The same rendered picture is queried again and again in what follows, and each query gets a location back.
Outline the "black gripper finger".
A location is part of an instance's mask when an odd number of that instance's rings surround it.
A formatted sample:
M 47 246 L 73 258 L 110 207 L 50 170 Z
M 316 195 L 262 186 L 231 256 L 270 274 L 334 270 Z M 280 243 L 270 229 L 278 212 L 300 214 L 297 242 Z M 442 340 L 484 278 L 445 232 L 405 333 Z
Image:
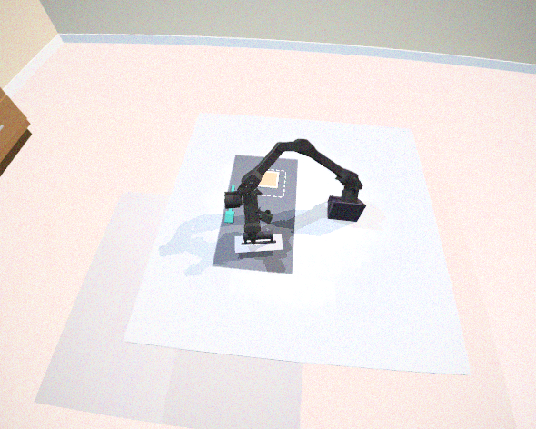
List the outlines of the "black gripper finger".
M 257 236 L 257 233 L 258 232 L 247 232 L 247 235 L 250 239 L 250 241 L 252 242 L 253 245 L 255 245 L 256 243 L 256 236 Z

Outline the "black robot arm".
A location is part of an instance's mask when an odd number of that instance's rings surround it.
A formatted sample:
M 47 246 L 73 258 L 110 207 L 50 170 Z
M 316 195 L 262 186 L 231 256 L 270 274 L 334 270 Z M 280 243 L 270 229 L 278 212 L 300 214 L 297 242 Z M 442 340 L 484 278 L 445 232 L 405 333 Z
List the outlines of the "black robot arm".
M 295 151 L 299 154 L 311 157 L 313 160 L 323 165 L 336 174 L 336 180 L 339 180 L 344 189 L 342 190 L 342 200 L 346 203 L 356 203 L 359 190 L 362 190 L 363 184 L 359 175 L 352 170 L 338 165 L 331 158 L 324 155 L 307 139 L 296 138 L 294 141 L 278 141 L 263 160 L 242 178 L 242 183 L 237 191 L 224 192 L 225 209 L 258 206 L 257 195 L 261 195 L 257 186 L 262 181 L 263 175 L 273 165 L 283 152 Z M 248 193 L 248 194 L 247 194 Z M 243 196 L 243 199 L 242 199 Z M 270 210 L 261 211 L 259 207 L 257 219 L 270 224 L 273 218 Z

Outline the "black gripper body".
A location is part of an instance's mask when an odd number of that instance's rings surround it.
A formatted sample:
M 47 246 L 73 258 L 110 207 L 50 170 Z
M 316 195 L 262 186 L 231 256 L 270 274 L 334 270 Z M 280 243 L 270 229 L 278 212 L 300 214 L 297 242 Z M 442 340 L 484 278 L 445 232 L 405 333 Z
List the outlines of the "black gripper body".
M 261 231 L 260 220 L 257 219 L 258 206 L 255 207 L 245 207 L 244 208 L 244 217 L 245 225 L 244 231 L 247 232 L 259 232 Z

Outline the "cream square tile with dark centre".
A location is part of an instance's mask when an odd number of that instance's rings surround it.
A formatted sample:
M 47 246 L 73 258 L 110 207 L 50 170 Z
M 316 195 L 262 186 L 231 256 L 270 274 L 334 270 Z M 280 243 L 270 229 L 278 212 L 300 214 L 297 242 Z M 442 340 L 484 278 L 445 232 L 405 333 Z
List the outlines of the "cream square tile with dark centre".
M 266 171 L 262 181 L 257 187 L 275 188 L 278 187 L 279 172 Z

